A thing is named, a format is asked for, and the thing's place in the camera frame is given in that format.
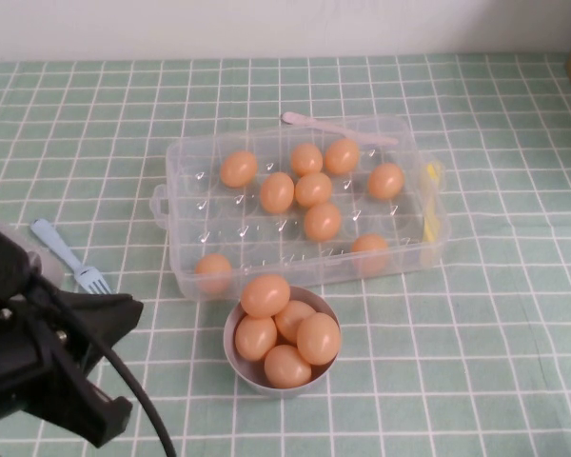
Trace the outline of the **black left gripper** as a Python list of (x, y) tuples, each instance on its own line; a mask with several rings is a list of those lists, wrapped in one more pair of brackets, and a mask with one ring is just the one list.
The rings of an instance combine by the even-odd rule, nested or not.
[(21, 292), (42, 270), (37, 251), (0, 229), (0, 420), (24, 411), (101, 447), (125, 431), (132, 404), (88, 380), (103, 354), (74, 329), (55, 298), (110, 348), (137, 327), (144, 305), (128, 294), (52, 288), (42, 292), (49, 327), (39, 328)]

